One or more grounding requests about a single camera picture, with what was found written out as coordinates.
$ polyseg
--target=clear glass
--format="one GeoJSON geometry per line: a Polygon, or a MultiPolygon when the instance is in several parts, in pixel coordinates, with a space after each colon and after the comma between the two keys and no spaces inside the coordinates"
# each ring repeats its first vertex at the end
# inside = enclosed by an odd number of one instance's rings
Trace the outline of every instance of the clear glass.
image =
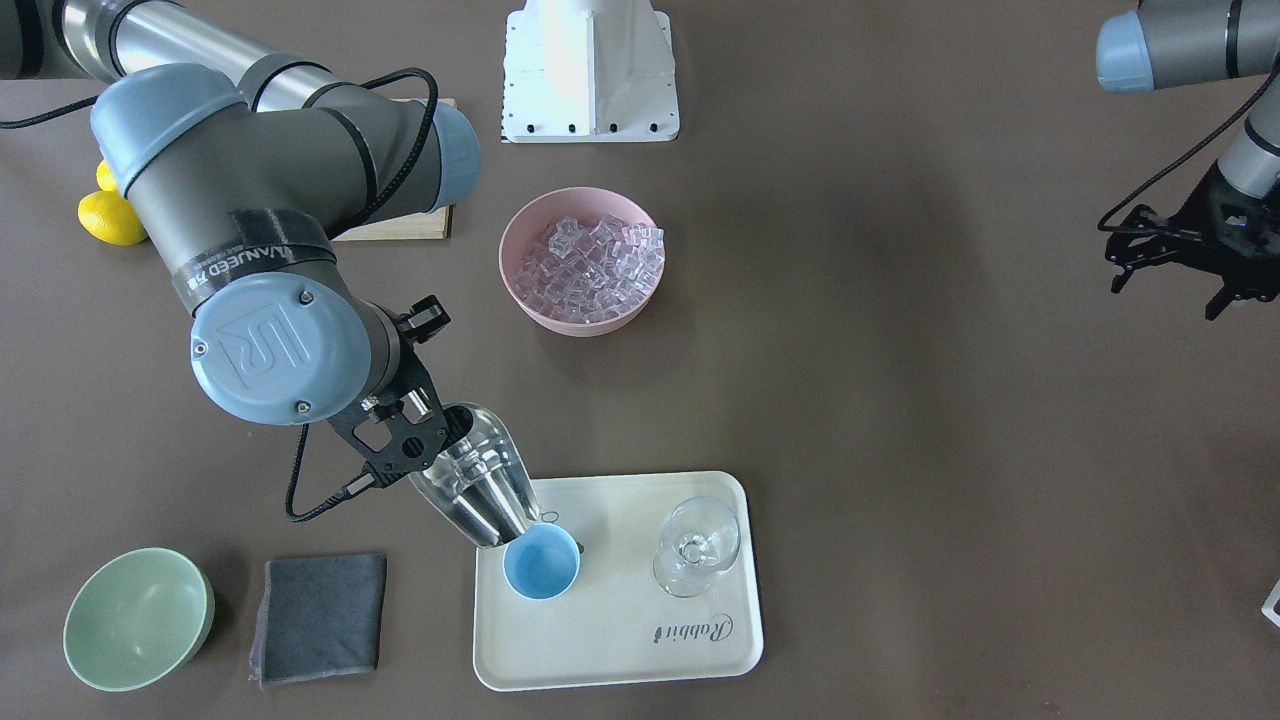
{"type": "Polygon", "coordinates": [[[471,418],[467,434],[440,451],[408,479],[476,547],[511,542],[538,521],[541,510],[511,433],[492,411],[458,402],[471,418]]]}
{"type": "Polygon", "coordinates": [[[699,596],[733,566],[740,541],[737,515],[728,505],[690,497],[662,525],[653,577],[673,597],[699,596]]]}

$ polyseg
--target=ur logo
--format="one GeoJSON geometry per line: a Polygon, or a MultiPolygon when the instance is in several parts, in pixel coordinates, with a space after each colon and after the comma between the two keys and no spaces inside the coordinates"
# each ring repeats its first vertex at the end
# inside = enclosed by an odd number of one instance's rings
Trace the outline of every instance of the ur logo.
{"type": "Polygon", "coordinates": [[[227,323],[214,336],[246,388],[262,386],[270,382],[273,372],[298,368],[308,357],[278,302],[227,323]]]}

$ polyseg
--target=black cable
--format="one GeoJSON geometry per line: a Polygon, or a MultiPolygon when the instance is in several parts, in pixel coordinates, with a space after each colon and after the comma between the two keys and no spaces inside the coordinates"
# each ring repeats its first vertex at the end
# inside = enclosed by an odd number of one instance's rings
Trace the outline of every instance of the black cable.
{"type": "MultiPolygon", "coordinates": [[[[1244,114],[1249,111],[1249,108],[1252,108],[1253,104],[1257,102],[1260,97],[1262,97],[1262,94],[1266,92],[1268,87],[1271,87],[1271,83],[1275,82],[1276,76],[1280,76],[1280,55],[1276,55],[1275,61],[1271,64],[1271,73],[1267,76],[1267,79],[1262,81],[1262,85],[1256,91],[1253,91],[1253,95],[1251,95],[1249,99],[1245,100],[1244,104],[1240,105],[1240,108],[1235,113],[1231,113],[1230,118],[1228,118],[1222,124],[1217,126],[1217,128],[1213,132],[1208,133],[1204,137],[1204,140],[1197,142],[1196,147],[1192,147],[1190,150],[1184,152],[1181,158],[1170,163],[1169,167],[1166,167],[1164,170],[1160,170],[1158,173],[1152,176],[1151,179],[1139,184],[1137,190],[1130,192],[1124,200],[1116,204],[1115,208],[1107,210],[1107,214],[1102,215],[1102,219],[1098,220],[1098,229],[1102,232],[1114,232],[1114,233],[1134,234],[1134,236],[1152,234],[1151,229],[1133,228],[1124,225],[1108,225],[1107,220],[1115,217],[1115,214],[1119,213],[1120,210],[1124,210],[1125,205],[1133,202],[1139,195],[1146,192],[1147,188],[1162,181],[1165,176],[1176,170],[1179,167],[1181,167],[1183,163],[1190,160],[1192,156],[1194,156],[1201,150],[1204,150],[1204,147],[1210,142],[1217,140],[1217,137],[1224,132],[1226,132],[1229,127],[1234,126],[1236,120],[1244,117],[1244,114]]],[[[1190,231],[1180,231],[1178,228],[1167,228],[1162,231],[1162,234],[1188,234],[1188,233],[1192,237],[1199,237],[1199,233],[1193,233],[1190,231]]]]}
{"type": "Polygon", "coordinates": [[[52,120],[54,118],[60,118],[63,115],[74,113],[76,110],[82,110],[84,108],[88,108],[93,102],[97,102],[97,95],[95,95],[93,97],[77,100],[70,105],[63,105],[61,108],[58,108],[55,110],[41,113],[38,115],[33,115],[31,118],[26,118],[22,120],[0,120],[0,129],[20,129],[20,128],[29,128],[31,126],[38,126],[40,123],[52,120]]]}
{"type": "Polygon", "coordinates": [[[302,451],[307,447],[307,432],[310,428],[310,424],[302,425],[302,432],[298,434],[298,452],[293,456],[293,474],[289,477],[289,488],[284,491],[284,514],[288,515],[289,520],[293,523],[306,523],[321,512],[333,510],[338,503],[355,497],[347,491],[347,488],[342,488],[329,496],[329,498],[320,505],[316,505],[301,515],[293,511],[293,493],[298,488],[298,474],[302,473],[302,451]]]}
{"type": "Polygon", "coordinates": [[[383,87],[384,85],[390,85],[396,81],[406,78],[422,79],[424,82],[426,82],[426,86],[429,88],[426,97],[426,106],[422,110],[422,120],[417,126],[417,135],[413,137],[413,145],[412,147],[410,147],[408,155],[404,158],[404,163],[401,164],[399,169],[392,177],[390,182],[387,183],[387,187],[384,187],[383,191],[378,193],[378,197],[375,197],[372,202],[366,205],[365,209],[357,213],[355,217],[348,218],[346,222],[340,223],[339,228],[337,228],[337,232],[334,232],[334,234],[339,234],[353,227],[365,224],[369,220],[369,218],[374,215],[374,213],[380,210],[381,206],[385,205],[387,201],[390,200],[393,195],[396,195],[396,191],[398,191],[401,186],[404,184],[404,179],[408,178],[410,173],[413,172],[413,167],[417,165],[417,159],[422,154],[422,147],[426,146],[426,137],[431,133],[431,123],[435,119],[435,105],[440,100],[440,90],[435,85],[435,78],[431,77],[431,73],[421,68],[404,68],[401,70],[396,70],[393,73],[388,73],[383,77],[374,78],[369,82],[364,82],[360,85],[360,87],[364,87],[365,90],[374,90],[376,87],[383,87]]]}

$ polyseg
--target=light green bowl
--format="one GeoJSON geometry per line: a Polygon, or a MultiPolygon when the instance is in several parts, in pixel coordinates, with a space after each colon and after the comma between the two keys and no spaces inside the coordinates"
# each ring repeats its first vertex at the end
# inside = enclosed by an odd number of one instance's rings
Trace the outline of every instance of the light green bowl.
{"type": "Polygon", "coordinates": [[[191,660],[212,621],[214,591],[200,568],[145,547],[102,565],[76,594],[63,653],[87,685],[136,691],[191,660]]]}

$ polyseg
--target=bowl of ice cubes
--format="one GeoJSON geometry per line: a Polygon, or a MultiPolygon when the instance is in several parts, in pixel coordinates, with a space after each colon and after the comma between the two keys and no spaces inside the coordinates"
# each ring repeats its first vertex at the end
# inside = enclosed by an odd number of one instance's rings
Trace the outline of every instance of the bowl of ice cubes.
{"type": "Polygon", "coordinates": [[[666,265],[662,228],[639,205],[599,187],[567,187],[525,205],[507,224],[498,266],[538,324],[591,337],[630,323],[666,265]]]}

